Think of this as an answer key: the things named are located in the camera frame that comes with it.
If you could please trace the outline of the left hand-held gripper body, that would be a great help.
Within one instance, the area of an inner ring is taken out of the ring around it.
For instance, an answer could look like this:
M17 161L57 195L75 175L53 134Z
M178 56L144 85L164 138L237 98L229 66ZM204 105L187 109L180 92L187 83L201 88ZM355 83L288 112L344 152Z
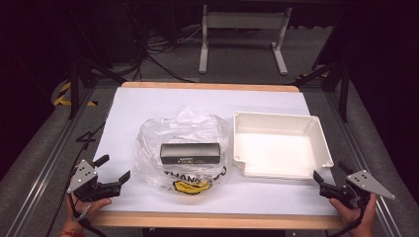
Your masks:
M102 184L93 162L82 160L75 168L75 174L67 188L68 194L74 194L82 201L96 201L103 198L118 197L122 185L117 182Z

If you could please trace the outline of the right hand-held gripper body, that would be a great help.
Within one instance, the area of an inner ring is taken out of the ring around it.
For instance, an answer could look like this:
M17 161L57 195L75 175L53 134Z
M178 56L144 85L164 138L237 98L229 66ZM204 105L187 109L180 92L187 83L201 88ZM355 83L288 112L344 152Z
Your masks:
M341 188L327 184L325 181L319 186L321 196L336 198L350 209L366 206L371 198L370 193L395 199L395 195L366 170L348 175L346 184Z

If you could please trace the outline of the white plastic tray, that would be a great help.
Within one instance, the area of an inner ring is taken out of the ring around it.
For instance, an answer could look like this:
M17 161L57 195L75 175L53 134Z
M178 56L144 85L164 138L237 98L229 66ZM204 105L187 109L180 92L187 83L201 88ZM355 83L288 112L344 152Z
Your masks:
M234 114L233 164L246 177L310 180L334 166L320 119Z

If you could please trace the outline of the clear plastic bag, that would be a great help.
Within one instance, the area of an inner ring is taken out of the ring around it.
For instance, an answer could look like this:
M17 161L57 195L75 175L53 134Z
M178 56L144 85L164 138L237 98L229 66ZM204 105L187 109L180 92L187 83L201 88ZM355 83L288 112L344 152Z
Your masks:
M165 165L160 158L164 143L218 143L220 161ZM185 109L173 118L151 118L140 127L135 141L134 173L151 186L196 196L227 174L230 147L230 125L216 115L196 115Z

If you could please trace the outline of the black rectangular box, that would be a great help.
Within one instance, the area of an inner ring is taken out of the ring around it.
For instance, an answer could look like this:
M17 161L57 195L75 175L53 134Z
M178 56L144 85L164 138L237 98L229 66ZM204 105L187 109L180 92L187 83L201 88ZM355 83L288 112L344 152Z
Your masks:
M161 162L168 164L218 164L218 143L164 143L160 149Z

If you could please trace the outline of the person's left hand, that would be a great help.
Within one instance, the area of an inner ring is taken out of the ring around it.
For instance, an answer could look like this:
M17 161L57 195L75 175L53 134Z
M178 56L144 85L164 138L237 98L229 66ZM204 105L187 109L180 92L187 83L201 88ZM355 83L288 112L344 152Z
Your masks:
M83 234L84 228L76 221L73 220L73 210L71 207L70 198L66 197L66 217L63 224L63 227L61 228L62 232L65 232L64 237L69 237L69 233L75 233L75 234ZM104 206L110 205L112 201L109 198L103 198L99 199L93 202L83 202L83 201L77 201L75 203L75 209L78 212L83 212L84 210L87 210L86 216L89 220L93 219L96 215L96 212L101 209Z

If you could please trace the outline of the person's right hand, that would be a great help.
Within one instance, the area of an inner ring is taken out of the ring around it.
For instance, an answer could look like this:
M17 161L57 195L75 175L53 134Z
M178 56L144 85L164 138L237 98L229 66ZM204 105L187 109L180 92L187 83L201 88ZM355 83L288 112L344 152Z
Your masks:
M331 198L330 204L340 213L344 224L355 221L361 214L359 209L347 208L340 200ZM352 237L374 237L373 226L376 220L377 195L371 194L361 224L349 231Z

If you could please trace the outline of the black tripod stand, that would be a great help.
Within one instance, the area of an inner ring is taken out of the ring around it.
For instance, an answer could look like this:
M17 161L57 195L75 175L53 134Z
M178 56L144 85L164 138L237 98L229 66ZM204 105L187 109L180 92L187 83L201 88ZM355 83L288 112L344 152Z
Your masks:
M338 112L341 119L344 122L347 122L347 102L350 80L348 68L345 63L334 62L329 65L322 66L307 75L300 75L294 82L292 82L292 85L296 87L302 86L303 84L320 77L324 73L326 73L327 76L321 84L323 91L332 92L338 84L341 85Z
M79 82L82 82L85 88L93 89L97 85L97 77L92 70L95 69L104 74L107 78L111 78L115 82L122 85L126 79L112 72L105 66L100 65L90 59L84 57L76 58L70 70L70 92L71 92L71 111L69 119L73 119L81 106L79 97Z

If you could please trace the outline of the yellow black hazard tape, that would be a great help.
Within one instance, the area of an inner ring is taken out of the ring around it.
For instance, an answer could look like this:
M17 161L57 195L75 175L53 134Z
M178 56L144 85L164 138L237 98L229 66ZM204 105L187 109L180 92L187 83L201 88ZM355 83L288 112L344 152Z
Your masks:
M53 102L53 104L55 106L71 106L71 101L64 100L64 97L65 97L67 91L70 89L70 86L71 86L71 82L69 82L69 81L66 82L62 86L60 92L58 93L56 99ZM89 107L96 107L96 106L98 106L98 104L99 104L98 101L89 101L87 103L87 106L89 106Z

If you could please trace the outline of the white paper sheet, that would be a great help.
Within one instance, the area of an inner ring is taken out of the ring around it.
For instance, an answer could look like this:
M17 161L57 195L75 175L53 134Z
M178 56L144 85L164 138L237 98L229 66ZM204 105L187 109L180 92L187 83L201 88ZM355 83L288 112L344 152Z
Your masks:
M171 118L184 108L196 115L216 115L234 124L234 114L261 113L310 116L300 92L120 87L114 97L96 154L110 160L99 179L111 182L134 165L140 127L153 118ZM328 170L319 173L334 181ZM131 177L109 205L110 211L200 214L289 214L334 216L336 210L310 180L246 177L235 165L220 184L196 196L171 194Z

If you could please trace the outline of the white metal stand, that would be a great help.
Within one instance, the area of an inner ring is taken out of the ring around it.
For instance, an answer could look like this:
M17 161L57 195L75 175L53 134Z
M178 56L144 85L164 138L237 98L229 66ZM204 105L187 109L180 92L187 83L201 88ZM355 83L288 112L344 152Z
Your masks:
M209 7L205 5L202 16L202 47L199 72L201 74L207 72L209 57L208 29L256 29L278 31L278 39L271 43L271 49L280 73L287 75L288 69L281 48L292 11L292 8L287 8L281 13L211 12Z

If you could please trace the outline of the aluminium rail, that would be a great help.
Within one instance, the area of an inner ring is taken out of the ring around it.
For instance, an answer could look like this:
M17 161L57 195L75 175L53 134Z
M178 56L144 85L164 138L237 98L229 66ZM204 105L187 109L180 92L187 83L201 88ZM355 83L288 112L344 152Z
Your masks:
M352 158L353 158L353 161L356 163L357 169L366 170L370 172L371 169L366 162L366 159L353 135L351 128L341 118L341 115L339 112L339 103L337 99L332 93L325 93L324 96L327 100L329 107L333 111L334 118L337 120L337 123L339 124L345 136L347 144L350 147ZM386 234L386 237L402 237L394 221L394 218L384 200L384 197L379 197L377 199L377 217Z
M0 237L23 236L93 93L82 90L73 118L70 109L55 109L0 182Z

